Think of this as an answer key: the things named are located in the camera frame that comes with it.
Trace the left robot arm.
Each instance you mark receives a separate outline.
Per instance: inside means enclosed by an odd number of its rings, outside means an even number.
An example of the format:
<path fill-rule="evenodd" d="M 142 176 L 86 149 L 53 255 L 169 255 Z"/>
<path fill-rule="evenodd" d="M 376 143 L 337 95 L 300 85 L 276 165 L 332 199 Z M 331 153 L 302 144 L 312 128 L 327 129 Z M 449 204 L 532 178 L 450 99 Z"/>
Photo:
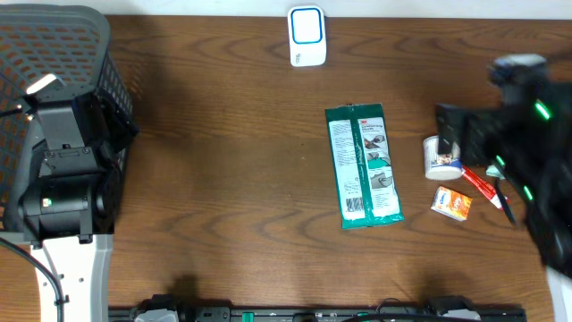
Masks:
<path fill-rule="evenodd" d="M 22 98 L 42 133 L 17 211 L 38 271 L 44 321 L 106 321 L 107 276 L 125 151 L 139 130 L 102 89 Z"/>

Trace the teal white snack packet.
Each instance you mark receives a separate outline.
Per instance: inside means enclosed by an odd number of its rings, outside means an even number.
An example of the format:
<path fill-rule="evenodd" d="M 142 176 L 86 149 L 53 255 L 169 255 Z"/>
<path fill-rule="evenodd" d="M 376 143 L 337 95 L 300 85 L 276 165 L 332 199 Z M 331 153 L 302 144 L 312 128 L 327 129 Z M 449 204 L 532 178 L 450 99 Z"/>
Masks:
<path fill-rule="evenodd" d="M 496 165 L 489 165 L 489 166 L 486 168 L 485 173 L 486 173 L 488 176 L 497 178 L 497 179 L 499 179 L 499 180 L 505 180 L 505 176 L 504 176 L 504 174 L 503 174 L 503 172 L 502 172 L 502 168 L 499 168 L 499 167 L 496 166 Z"/>

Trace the red coffee stick sachet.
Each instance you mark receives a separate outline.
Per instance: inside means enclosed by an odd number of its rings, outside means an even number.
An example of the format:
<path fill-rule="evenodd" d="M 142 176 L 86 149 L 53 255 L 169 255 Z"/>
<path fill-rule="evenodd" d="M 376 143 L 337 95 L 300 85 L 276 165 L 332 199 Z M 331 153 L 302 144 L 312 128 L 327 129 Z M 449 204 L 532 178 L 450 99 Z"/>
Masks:
<path fill-rule="evenodd" d="M 484 195 L 497 209 L 502 209 L 501 200 L 494 189 L 494 187 L 476 173 L 474 173 L 470 168 L 462 166 L 462 176 L 468 180 L 474 187 L 476 187 L 479 192 Z"/>

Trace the white blue labelled jar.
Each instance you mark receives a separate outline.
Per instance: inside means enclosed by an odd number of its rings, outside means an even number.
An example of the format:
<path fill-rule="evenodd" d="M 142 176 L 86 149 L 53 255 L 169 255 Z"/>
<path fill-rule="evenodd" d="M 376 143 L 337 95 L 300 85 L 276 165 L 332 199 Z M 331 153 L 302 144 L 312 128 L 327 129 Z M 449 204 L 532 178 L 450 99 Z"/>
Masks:
<path fill-rule="evenodd" d="M 433 181 L 456 180 L 462 176 L 460 148 L 454 143 L 449 154 L 438 154 L 439 137 L 437 135 L 424 140 L 425 177 Z"/>

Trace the small orange carton box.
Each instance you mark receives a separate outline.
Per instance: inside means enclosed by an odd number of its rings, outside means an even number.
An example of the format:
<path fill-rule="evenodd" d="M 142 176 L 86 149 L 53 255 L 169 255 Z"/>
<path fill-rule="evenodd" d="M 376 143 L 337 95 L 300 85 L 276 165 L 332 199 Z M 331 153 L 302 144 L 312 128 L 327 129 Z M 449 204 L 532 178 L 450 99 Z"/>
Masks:
<path fill-rule="evenodd" d="M 466 221 L 472 199 L 445 187 L 438 187 L 433 198 L 431 210 L 457 221 Z"/>

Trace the white red package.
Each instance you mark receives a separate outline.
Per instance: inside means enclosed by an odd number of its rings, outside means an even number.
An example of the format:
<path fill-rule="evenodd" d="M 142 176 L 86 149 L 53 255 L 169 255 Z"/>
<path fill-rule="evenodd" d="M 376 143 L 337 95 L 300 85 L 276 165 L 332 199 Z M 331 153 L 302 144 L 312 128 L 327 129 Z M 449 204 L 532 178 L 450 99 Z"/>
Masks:
<path fill-rule="evenodd" d="M 383 106 L 339 106 L 324 114 L 341 227 L 358 229 L 403 222 Z"/>

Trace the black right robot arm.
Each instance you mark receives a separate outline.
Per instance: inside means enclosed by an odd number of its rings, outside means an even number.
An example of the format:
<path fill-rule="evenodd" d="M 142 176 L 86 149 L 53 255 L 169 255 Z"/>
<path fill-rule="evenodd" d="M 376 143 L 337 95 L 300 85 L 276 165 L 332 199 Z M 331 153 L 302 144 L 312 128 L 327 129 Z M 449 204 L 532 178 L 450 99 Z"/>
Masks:
<path fill-rule="evenodd" d="M 439 151 L 463 165 L 494 165 L 526 204 L 526 228 L 551 291 L 554 318 L 571 319 L 571 85 L 505 87 L 498 108 L 435 108 Z"/>

